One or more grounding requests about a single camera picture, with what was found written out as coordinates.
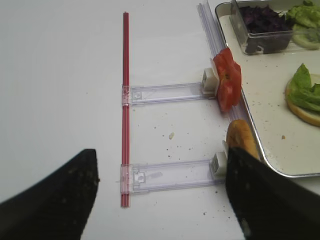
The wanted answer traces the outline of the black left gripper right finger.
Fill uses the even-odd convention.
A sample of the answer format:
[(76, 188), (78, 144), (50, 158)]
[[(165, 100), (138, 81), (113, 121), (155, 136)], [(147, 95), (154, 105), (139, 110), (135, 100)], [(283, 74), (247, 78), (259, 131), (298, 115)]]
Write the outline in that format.
[(228, 150), (227, 197), (246, 240), (318, 240), (320, 196), (245, 150)]

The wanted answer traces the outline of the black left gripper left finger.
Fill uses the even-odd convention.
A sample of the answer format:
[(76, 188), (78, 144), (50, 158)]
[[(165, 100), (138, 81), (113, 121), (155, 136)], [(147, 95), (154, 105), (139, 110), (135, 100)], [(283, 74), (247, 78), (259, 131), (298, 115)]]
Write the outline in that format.
[(0, 238), (81, 239), (99, 181), (96, 150), (82, 150), (37, 184), (0, 204)]

